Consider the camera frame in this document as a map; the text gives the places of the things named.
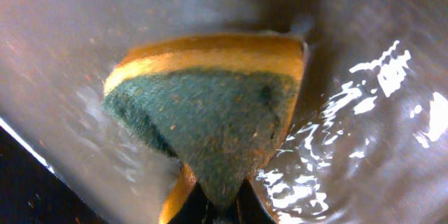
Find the white plate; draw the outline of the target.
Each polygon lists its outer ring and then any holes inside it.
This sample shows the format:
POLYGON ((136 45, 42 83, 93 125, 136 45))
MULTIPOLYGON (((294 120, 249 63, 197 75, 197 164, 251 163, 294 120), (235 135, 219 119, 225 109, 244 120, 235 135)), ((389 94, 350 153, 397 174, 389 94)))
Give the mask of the white plate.
POLYGON ((447 0, 1 0, 1 121, 110 223, 446 223, 447 0), (309 51, 288 136, 226 213, 102 108, 131 49, 211 32, 309 51))

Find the yellow green sponge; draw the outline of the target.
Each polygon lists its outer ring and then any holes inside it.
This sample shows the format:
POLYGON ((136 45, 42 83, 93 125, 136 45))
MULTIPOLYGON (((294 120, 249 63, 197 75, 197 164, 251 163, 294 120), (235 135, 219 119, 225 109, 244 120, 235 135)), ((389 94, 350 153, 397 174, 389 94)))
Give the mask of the yellow green sponge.
POLYGON ((203 223, 239 223, 238 194, 284 142, 305 72, 306 44, 280 34, 203 34, 130 50, 106 78, 104 109, 151 150, 183 166, 185 217, 196 192, 203 223))

